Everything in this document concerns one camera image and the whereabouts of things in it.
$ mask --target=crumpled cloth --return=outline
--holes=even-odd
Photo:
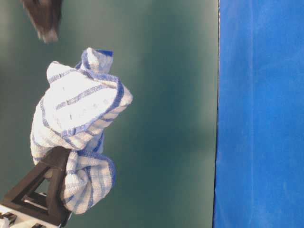
[[[86,49],[75,68],[52,62],[50,88],[38,103],[30,134],[37,164],[51,148],[72,149],[61,191],[64,206],[80,214],[113,187],[115,167],[102,154],[104,128],[132,101],[118,77],[109,75],[112,52]]]

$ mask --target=towel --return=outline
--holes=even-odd
[[[102,154],[104,129],[133,97],[108,74],[112,62],[112,51],[90,47],[75,68],[52,62],[50,87],[34,113],[30,146],[35,164],[55,146],[71,149],[60,197],[75,214],[94,206],[115,182],[114,164]]]

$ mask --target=dark green background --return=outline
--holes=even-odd
[[[39,41],[18,0],[0,0],[0,197],[33,167],[29,134],[53,60],[114,51],[133,103],[105,131],[109,195],[67,227],[211,227],[217,106],[215,0],[65,0],[59,41]]]

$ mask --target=black plastic stand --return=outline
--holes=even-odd
[[[58,146],[46,156],[15,186],[2,200],[1,204],[29,216],[62,227],[67,223],[70,211],[61,200],[60,191],[66,174],[69,149]],[[35,192],[45,179],[45,173],[52,169],[47,195]]]

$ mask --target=blue panel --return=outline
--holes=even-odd
[[[303,8],[221,0],[215,228],[304,227]]]

